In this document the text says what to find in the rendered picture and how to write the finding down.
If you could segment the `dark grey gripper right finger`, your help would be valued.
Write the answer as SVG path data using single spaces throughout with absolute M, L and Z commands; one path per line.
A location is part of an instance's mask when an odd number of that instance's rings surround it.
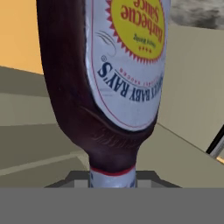
M 137 171 L 136 186 L 138 188 L 179 188 L 178 185 L 161 179 L 155 171 Z

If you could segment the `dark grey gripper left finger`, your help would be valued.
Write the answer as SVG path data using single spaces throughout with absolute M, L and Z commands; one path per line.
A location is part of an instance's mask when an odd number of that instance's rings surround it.
M 48 185 L 47 188 L 89 188 L 89 186 L 89 171 L 70 171 L 64 179 Z

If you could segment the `brown barbecue sauce bottle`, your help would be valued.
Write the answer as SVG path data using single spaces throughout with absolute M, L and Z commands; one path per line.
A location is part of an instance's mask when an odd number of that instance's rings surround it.
M 57 123 L 88 155 L 93 188 L 133 188 L 158 119 L 171 0 L 36 0 Z

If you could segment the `beige cabinet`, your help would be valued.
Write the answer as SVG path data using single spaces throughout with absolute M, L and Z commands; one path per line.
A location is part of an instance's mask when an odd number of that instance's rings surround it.
M 0 187 L 47 187 L 89 171 L 87 154 L 56 124 L 44 77 L 0 66 Z M 157 125 L 136 171 L 184 188 L 224 188 L 224 164 Z

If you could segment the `beige cabinet door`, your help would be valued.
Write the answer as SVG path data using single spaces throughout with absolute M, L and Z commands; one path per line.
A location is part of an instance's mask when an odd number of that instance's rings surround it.
M 224 125 L 224 31 L 168 32 L 158 122 L 204 151 Z

